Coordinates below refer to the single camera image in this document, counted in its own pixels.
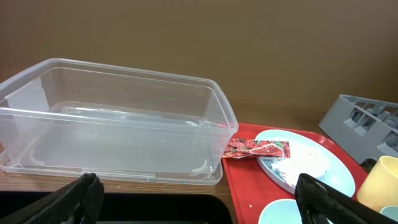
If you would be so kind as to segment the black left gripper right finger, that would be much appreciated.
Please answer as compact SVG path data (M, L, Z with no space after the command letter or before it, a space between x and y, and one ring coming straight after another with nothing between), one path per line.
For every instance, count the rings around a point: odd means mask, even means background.
M298 177L295 200L304 224L397 224L304 173Z

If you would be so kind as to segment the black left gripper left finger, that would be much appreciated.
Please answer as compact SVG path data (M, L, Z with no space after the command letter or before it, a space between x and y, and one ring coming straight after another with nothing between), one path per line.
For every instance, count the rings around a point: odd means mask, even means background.
M52 192L3 218L1 223L96 223L104 200L104 185L94 173Z

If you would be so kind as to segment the light blue plate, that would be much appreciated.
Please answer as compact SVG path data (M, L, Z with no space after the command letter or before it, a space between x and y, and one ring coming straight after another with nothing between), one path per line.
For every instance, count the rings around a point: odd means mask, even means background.
M341 193L351 197L354 195L356 190L355 182L351 172L332 152L327 150L324 146L319 143L291 131L284 131L278 129L270 129L263 131L256 136L257 140L272 140L272 141L288 141L290 144L290 150L293 147L307 146L307 147L319 147L322 155L327 157L330 161L330 165L326 174L323 177L316 178ZM279 158L270 157L258 157L257 161L263 171L268 177L273 180L277 185L282 187L284 190L293 194L295 187L289 186L285 180L280 176L277 171L272 170L271 163L273 160L279 160Z

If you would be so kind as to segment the light blue rice bowl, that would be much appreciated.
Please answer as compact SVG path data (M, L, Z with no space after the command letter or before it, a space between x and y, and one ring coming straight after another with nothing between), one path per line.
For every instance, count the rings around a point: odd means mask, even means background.
M302 224L299 208L294 199L279 199L262 210L258 224Z

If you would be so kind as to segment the white napkin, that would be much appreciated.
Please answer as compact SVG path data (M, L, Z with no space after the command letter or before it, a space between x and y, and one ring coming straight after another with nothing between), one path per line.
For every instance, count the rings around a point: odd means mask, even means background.
M299 146L290 151L290 158L273 160L272 170L277 171L285 182L295 187L301 173L319 178L326 174L330 165L319 147Z

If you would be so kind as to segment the yellow plastic cup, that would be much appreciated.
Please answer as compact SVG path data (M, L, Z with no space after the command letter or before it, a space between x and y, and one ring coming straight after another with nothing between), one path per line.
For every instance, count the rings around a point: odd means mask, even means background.
M381 156L356 195L363 205L380 212L397 206L397 158Z

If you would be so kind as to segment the mint green bowl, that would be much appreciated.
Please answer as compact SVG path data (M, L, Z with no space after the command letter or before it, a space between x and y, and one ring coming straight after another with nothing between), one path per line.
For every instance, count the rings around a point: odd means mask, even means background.
M398 222L398 206L390 205L381 209L380 214Z

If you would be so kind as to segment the red snack wrapper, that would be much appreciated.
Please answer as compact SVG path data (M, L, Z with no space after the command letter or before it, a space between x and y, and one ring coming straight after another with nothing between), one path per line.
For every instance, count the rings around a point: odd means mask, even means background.
M288 141L231 138L223 158L242 159L247 157L290 158L290 144Z

